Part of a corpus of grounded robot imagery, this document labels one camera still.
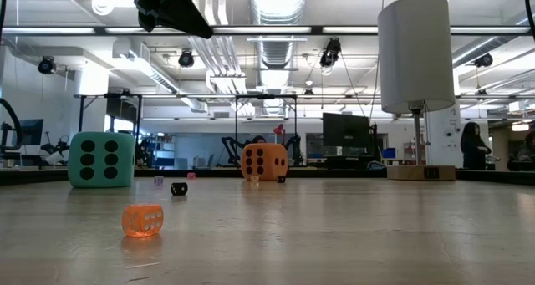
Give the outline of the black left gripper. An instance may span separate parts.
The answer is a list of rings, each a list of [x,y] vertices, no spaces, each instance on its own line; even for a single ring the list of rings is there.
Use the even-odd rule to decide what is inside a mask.
[[[157,26],[173,28],[200,38],[211,38],[213,30],[192,0],[134,0],[138,23],[152,32]]]

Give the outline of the large orange foam die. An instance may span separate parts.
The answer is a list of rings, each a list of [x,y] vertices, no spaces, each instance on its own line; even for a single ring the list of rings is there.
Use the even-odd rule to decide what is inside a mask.
[[[242,151],[241,170],[249,181],[256,176],[260,181],[276,181],[288,173],[288,153],[283,145],[251,143]]]

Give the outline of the large teal foam die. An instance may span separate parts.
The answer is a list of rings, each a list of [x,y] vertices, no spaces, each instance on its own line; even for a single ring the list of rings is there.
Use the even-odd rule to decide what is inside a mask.
[[[73,188],[129,187],[135,173],[135,138],[111,132],[79,132],[71,140],[68,178]]]

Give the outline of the small orange translucent die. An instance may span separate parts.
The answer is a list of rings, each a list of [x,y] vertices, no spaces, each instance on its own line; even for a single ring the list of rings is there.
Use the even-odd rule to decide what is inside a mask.
[[[132,204],[122,213],[121,226],[128,237],[151,237],[164,225],[164,212],[160,204]]]

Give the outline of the black background monitor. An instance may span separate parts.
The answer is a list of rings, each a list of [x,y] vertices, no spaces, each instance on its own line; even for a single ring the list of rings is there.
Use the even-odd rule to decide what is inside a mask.
[[[365,116],[323,113],[323,145],[367,147],[369,120]]]

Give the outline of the white shade wooden base lamp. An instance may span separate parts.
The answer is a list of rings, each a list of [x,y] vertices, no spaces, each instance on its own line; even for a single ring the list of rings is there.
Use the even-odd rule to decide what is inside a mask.
[[[378,16],[380,104],[385,113],[413,116],[414,165],[389,165],[394,181],[454,181],[452,165],[425,165],[420,118],[450,108],[453,86],[451,25],[447,0],[397,0]]]

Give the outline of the person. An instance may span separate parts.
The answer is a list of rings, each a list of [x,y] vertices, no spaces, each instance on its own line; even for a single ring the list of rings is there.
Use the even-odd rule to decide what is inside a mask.
[[[463,168],[466,170],[485,170],[486,156],[492,153],[481,138],[477,123],[469,122],[464,126],[461,135],[461,153]]]
[[[535,171],[535,131],[524,139],[522,148],[507,162],[510,171]]]

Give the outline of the black overhead frame bar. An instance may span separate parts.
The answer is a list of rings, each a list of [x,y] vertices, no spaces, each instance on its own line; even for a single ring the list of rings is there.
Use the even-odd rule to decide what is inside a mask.
[[[216,26],[216,36],[375,36],[376,26]],[[8,26],[4,35],[14,36],[184,36],[173,28],[155,28],[151,32],[139,27],[52,27]],[[528,36],[528,26],[453,26],[453,36]]]

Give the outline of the black background workbench frame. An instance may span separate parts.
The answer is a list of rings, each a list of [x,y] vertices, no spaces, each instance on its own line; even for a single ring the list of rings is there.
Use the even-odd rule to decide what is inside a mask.
[[[224,95],[224,94],[208,94],[208,95],[201,95],[201,94],[149,94],[149,95],[142,95],[142,94],[127,94],[125,92],[123,93],[107,93],[107,94],[100,94],[100,95],[85,95],[85,94],[75,94],[74,97],[76,99],[80,99],[80,110],[79,110],[79,128],[78,132],[82,131],[83,126],[83,116],[84,116],[84,110],[89,107],[91,103],[93,103],[96,99],[118,99],[120,101],[126,101],[128,98],[137,98],[138,99],[138,105],[136,108],[136,118],[135,118],[135,137],[136,139],[139,139],[140,136],[140,122],[142,120],[148,120],[148,121],[232,121],[234,123],[234,135],[233,140],[238,141],[238,121],[244,120],[244,121],[254,121],[253,117],[239,117],[237,114],[237,107],[239,99],[246,99],[247,101],[250,101],[251,99],[260,99],[260,100],[270,100],[270,99],[292,99],[293,100],[293,111],[294,111],[294,117],[293,117],[293,123],[294,123],[294,135],[298,135],[298,127],[297,127],[297,105],[298,105],[298,96],[296,94],[238,94],[238,95]],[[234,104],[236,107],[236,110],[234,111],[234,115],[232,117],[228,118],[217,118],[215,115],[208,115],[208,116],[188,116],[188,117],[144,117],[143,116],[143,102],[146,99],[229,99],[231,104]]]

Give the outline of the dark background wall monitor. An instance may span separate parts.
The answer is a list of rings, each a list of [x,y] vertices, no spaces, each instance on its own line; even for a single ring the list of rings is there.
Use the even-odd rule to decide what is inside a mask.
[[[22,145],[41,145],[44,119],[21,120]]]

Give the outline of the black aluminium table frame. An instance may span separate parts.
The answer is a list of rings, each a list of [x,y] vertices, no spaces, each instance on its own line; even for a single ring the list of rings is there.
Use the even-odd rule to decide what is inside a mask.
[[[186,177],[188,170],[136,170],[135,177],[165,178]],[[242,176],[239,170],[197,170],[199,178],[238,178]],[[385,170],[296,170],[287,174],[287,178],[386,178]],[[66,170],[0,170],[0,186],[20,185],[66,181]],[[503,172],[482,170],[457,170],[456,179],[459,181],[481,181],[490,183],[535,186],[535,172]]]

